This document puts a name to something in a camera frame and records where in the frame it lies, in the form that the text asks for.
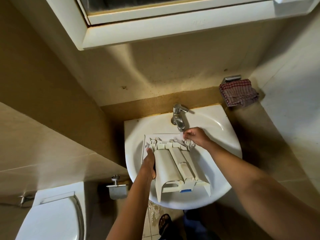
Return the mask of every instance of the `red and white cloth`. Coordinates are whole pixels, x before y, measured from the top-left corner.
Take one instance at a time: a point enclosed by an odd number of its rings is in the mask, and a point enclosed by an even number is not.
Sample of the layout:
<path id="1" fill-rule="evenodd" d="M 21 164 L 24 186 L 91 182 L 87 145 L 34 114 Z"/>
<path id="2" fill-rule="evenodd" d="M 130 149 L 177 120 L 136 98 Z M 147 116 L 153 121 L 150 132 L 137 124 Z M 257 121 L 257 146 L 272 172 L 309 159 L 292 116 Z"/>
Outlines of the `red and white cloth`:
<path id="1" fill-rule="evenodd" d="M 246 107 L 259 99 L 259 94 L 252 88 L 249 79 L 220 84 L 219 90 L 228 107 L 235 105 Z"/>

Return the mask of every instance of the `toilet lid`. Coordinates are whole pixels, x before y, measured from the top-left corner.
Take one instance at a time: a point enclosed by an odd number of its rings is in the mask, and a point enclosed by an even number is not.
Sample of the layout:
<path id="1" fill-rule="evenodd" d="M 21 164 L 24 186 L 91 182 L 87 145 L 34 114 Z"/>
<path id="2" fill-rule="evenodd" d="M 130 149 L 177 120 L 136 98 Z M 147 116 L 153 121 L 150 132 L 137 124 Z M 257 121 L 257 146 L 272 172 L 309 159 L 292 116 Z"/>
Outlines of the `toilet lid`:
<path id="1" fill-rule="evenodd" d="M 30 209 L 16 240 L 82 240 L 80 210 L 74 197 Z"/>

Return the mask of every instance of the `forearm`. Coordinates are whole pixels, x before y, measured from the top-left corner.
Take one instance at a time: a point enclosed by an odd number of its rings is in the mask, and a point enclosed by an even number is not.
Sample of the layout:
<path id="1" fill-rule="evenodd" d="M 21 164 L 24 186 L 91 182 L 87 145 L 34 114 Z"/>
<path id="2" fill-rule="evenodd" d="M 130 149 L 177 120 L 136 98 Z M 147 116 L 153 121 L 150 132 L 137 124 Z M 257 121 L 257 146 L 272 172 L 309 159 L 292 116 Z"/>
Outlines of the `forearm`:
<path id="1" fill-rule="evenodd" d="M 141 168 L 106 240 L 141 240 L 152 175 Z"/>
<path id="2" fill-rule="evenodd" d="M 257 167 L 214 142 L 206 149 L 254 221 L 274 239 L 318 239 L 319 214 Z"/>

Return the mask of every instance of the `white ceramic sink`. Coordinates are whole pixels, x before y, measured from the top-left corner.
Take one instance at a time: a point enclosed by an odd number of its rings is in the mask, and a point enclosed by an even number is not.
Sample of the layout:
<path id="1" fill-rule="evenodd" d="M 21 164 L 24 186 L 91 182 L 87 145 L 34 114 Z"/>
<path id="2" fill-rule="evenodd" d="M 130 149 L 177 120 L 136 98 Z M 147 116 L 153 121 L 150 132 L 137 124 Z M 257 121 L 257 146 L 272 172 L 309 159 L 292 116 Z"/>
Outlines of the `white ceramic sink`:
<path id="1" fill-rule="evenodd" d="M 191 109 L 188 113 L 182 113 L 186 128 L 196 126 L 203 128 L 212 140 L 242 158 L 240 143 L 221 105 Z M 179 134 L 177 126 L 171 124 L 172 115 L 172 113 L 166 113 L 124 122 L 125 159 L 132 181 L 137 177 L 141 166 L 144 135 Z M 163 193 L 161 202 L 158 202 L 153 180 L 150 201 L 172 209 L 189 210 L 211 204 L 231 189 L 230 184 L 205 149 L 196 145 L 190 153 L 211 185 L 211 196 L 208 196 L 203 187 L 199 187 L 194 188 L 192 192 Z"/>

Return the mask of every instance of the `faucet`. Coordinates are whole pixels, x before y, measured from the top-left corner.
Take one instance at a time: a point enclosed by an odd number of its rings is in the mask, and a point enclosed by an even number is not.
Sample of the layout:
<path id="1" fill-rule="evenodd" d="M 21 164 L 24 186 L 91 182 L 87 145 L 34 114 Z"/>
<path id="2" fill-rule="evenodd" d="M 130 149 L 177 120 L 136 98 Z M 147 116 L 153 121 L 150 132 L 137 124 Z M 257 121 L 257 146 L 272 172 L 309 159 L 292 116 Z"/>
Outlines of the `faucet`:
<path id="1" fill-rule="evenodd" d="M 184 112 L 188 112 L 189 109 L 185 108 L 185 107 L 182 107 L 181 104 L 174 104 L 173 106 L 173 116 L 171 118 L 171 123 L 174 124 L 174 125 L 177 125 L 178 127 L 178 130 L 180 132 L 183 132 L 184 128 L 185 128 L 185 124 L 182 120 L 182 117 L 181 117 L 181 110 L 184 111 Z"/>

